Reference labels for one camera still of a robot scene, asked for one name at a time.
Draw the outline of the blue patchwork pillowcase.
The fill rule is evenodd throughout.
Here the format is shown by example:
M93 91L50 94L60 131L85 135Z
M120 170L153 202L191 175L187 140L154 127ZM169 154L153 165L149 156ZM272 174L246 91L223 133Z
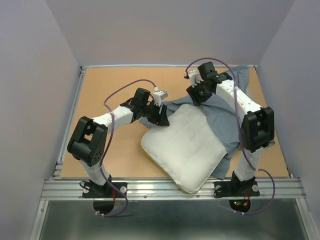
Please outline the blue patchwork pillowcase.
M232 70L237 75L238 87L245 93L250 79L248 65L238 65L233 67ZM165 101L163 104L167 106L168 118L183 104L193 106L192 99L188 94L182 98ZM227 154L211 173L212 176L223 180L229 170L233 155L240 147L235 111L226 101L215 94L198 108L204 113L212 131L226 148ZM150 123L145 117L140 118L139 121L149 129L156 127L155 124Z

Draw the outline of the white pillow yellow edge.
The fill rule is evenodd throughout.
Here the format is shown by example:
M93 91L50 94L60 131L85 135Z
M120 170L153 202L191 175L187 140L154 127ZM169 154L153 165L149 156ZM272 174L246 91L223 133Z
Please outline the white pillow yellow edge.
M227 150L199 108L183 104L168 120L169 126L148 130L141 139L141 147L176 185L195 194Z

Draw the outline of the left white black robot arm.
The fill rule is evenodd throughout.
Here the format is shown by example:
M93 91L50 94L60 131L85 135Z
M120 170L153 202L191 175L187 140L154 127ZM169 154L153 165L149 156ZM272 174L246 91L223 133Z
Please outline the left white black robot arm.
M132 98L114 110L94 118L83 116L78 120L67 151L83 165L89 176L88 181L79 184L84 198L118 196L118 187L111 186L112 177L103 166L114 131L140 118L146 118L156 126L168 127L167 107L162 104L167 96L166 91L157 87L154 92L139 87Z

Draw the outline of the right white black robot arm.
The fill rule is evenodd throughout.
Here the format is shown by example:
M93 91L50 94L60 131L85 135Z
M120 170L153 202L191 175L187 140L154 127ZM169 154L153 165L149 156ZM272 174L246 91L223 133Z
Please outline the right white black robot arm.
M240 88L239 80L231 69L218 73L210 58L197 70L186 68L184 78L190 81L187 93L195 106L200 106L212 95L222 98L235 110L238 137L242 155L233 171L231 180L214 185L214 197L255 197L259 187L255 174L263 151L275 137L275 118L271 107L262 107L248 97Z

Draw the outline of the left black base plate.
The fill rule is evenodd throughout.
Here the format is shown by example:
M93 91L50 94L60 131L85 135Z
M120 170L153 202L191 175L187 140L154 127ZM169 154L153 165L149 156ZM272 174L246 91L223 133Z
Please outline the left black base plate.
M103 186L97 185L92 181L81 181L82 198L84 199L111 199L111 200L94 200L93 209L97 215L102 217L116 215L116 199L124 197L112 188L108 183Z

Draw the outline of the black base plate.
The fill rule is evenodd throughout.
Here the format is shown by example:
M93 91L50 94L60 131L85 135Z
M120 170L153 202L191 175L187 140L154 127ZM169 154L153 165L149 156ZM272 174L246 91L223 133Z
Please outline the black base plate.
M84 199L111 199L111 200L94 200L93 209L97 215L102 217L116 215L116 199L124 197L112 188L108 183L103 186L97 185L92 181L81 181L82 198Z
M260 192L255 180L240 183L218 181L214 183L213 196L216 199L230 198L230 208L235 212L246 214L251 208L251 197L260 196Z

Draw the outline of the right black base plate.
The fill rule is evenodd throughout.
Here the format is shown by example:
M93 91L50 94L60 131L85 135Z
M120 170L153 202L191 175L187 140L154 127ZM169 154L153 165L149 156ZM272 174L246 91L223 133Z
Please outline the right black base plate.
M218 181L214 183L213 196L216 199L230 198L230 208L235 212L246 214L251 208L251 197L260 196L260 192L255 180L240 183Z

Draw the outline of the aluminium front rail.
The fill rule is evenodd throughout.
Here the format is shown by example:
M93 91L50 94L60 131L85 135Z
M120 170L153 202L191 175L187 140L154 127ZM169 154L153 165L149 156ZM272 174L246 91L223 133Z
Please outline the aluminium front rail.
M182 191L168 178L116 178L113 182L127 183L129 201L152 200L214 200L213 192L217 180L210 178L196 193ZM40 199L42 201L77 201L83 200L83 189L79 180L46 180ZM298 178L276 178L275 199L305 199L306 192Z

